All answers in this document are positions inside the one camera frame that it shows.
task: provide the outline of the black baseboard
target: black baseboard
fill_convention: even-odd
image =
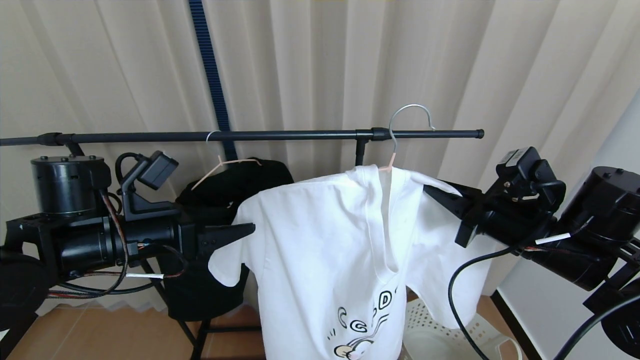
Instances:
[[[522,352],[524,352],[527,358],[529,358],[529,360],[542,360],[542,357],[536,350],[536,347],[533,346],[533,343],[529,339],[527,333],[520,325],[520,322],[518,322],[515,315],[509,306],[507,306],[507,303],[504,302],[504,299],[497,290],[493,292],[493,295],[491,295],[491,300],[493,300],[495,307],[500,311],[500,315],[502,315],[502,318],[511,329],[511,332],[513,332],[513,336],[516,338],[518,344],[520,344]]]
[[[6,360],[11,351],[18,345],[18,342],[27,333],[34,321],[38,318],[36,313],[25,319],[22,323],[12,327],[9,332],[0,340],[0,360]]]

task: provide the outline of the white sleeve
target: white sleeve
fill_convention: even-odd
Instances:
[[[241,265],[245,264],[256,278],[262,276],[265,257],[265,238],[260,206],[256,197],[244,201],[238,208],[232,225],[254,223],[253,234],[213,252],[209,258],[209,271],[222,285],[235,286],[240,281]]]
[[[467,261],[492,252],[495,243],[477,238],[466,248],[456,244],[460,219],[426,194],[420,200],[416,224],[407,268],[407,286],[424,301],[436,321],[456,329],[458,323],[447,296],[451,275]],[[454,283],[453,301],[464,324],[469,323],[476,313],[489,264],[489,261],[482,261],[464,269]]]

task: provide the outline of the curtain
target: curtain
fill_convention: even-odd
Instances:
[[[505,153],[530,145],[572,188],[640,87],[635,0],[205,1],[204,8],[233,130],[386,127],[396,109],[417,102],[437,129],[482,128],[485,138],[400,140],[395,165],[484,190]],[[3,1],[0,45],[3,137],[217,128],[185,1]],[[394,128],[428,127],[412,109]],[[349,170],[355,153],[354,141],[236,146],[241,158],[285,162],[295,180]],[[365,164],[388,163],[391,146],[367,144]],[[222,154],[211,143],[84,149],[109,164],[124,151],[161,149],[177,159],[167,184],[143,192],[152,200],[175,198]],[[65,153],[1,149],[3,222],[37,212],[28,161]],[[492,263],[487,293],[514,261]],[[163,306],[153,291],[98,301]]]

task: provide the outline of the sticker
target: sticker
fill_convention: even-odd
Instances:
[[[500,162],[498,162],[498,165],[502,165],[504,163],[506,163],[507,161],[509,161],[509,159],[511,159],[511,157],[516,153],[517,150],[511,150],[509,152],[507,152],[507,154],[502,158],[502,160],[500,160]]]
[[[514,167],[518,164],[518,161],[520,161],[520,159],[522,158],[522,156],[524,155],[525,152],[527,152],[527,150],[529,150],[528,147],[523,147],[522,149],[518,149],[518,151],[516,151],[515,155],[513,155],[513,157],[511,159],[509,159],[509,161],[507,161],[507,167]]]

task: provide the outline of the perforated basket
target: perforated basket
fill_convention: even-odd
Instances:
[[[422,300],[407,304],[403,349],[400,360],[460,360],[475,359],[474,349],[459,329],[448,329],[436,322]],[[498,332],[482,316],[476,314],[467,326],[478,347],[491,359],[502,359],[500,345],[512,341],[522,360],[522,351],[515,340]]]

